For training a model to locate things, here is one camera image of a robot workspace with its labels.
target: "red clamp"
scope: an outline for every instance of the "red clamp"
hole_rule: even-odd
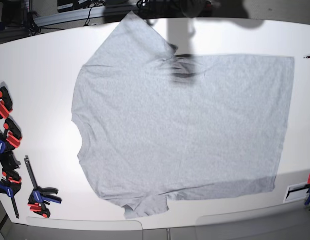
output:
[[[13,102],[6,87],[0,88],[0,119],[7,119],[13,111]]]
[[[21,145],[22,137],[20,139],[17,139],[16,137],[14,137],[13,133],[9,131],[6,140],[7,142],[9,142],[10,145],[17,149]]]

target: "clamp jaw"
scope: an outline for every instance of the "clamp jaw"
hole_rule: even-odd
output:
[[[44,218],[51,216],[50,210],[45,205],[50,205],[51,202],[61,204],[62,199],[51,194],[58,194],[59,191],[55,188],[41,188],[34,189],[28,199],[28,206],[30,210]]]
[[[13,111],[13,102],[6,87],[0,88],[0,119],[7,119]]]

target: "black cable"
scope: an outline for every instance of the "black cable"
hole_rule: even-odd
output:
[[[49,29],[49,30],[65,30],[63,28],[54,28],[54,27],[40,27],[41,29]]]
[[[91,22],[91,12],[93,10],[93,8],[96,7],[105,7],[106,6],[106,2],[104,2],[103,0],[92,0],[92,4],[94,4],[94,6],[92,6],[89,10],[89,14],[88,14],[88,18],[84,24],[84,27],[89,26],[90,22]]]

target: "floor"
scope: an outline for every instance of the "floor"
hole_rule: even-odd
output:
[[[4,218],[5,215],[6,215],[6,211],[4,210],[4,207],[3,207],[3,205],[2,205],[2,203],[1,203],[1,201],[0,201],[0,223],[1,223],[1,221],[3,220],[3,218]],[[4,238],[8,235],[8,233],[9,233],[11,227],[12,227],[12,222],[11,222],[10,219],[8,219],[7,222],[6,222],[6,224],[4,225],[3,229],[1,230],[1,235],[2,235]]]
[[[33,9],[40,16],[58,14],[58,0],[33,0]],[[213,5],[220,5],[212,17],[246,18],[258,20],[275,20],[310,25],[310,0],[211,0]],[[90,22],[103,24],[103,18],[95,18]],[[85,20],[57,24],[51,27],[72,29],[83,27]]]

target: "metal frame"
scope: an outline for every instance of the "metal frame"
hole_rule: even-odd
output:
[[[0,44],[28,38],[30,32],[26,28],[8,28],[0,31]]]
[[[0,233],[1,233],[1,231],[2,231],[2,229],[3,229],[3,227],[4,227],[4,225],[5,225],[5,223],[6,223],[6,221],[7,221],[7,219],[9,219],[9,216],[6,214],[5,217],[3,218],[3,220],[2,220],[1,223],[0,223]]]
[[[126,15],[130,11],[138,11],[136,4],[120,4],[111,6],[100,6],[94,8],[86,8],[75,11],[68,11],[63,13],[58,13],[51,16],[43,16],[35,18],[34,21],[39,27],[45,27],[55,24],[62,24],[72,21],[85,20],[89,17],[102,18],[107,16],[120,16]]]

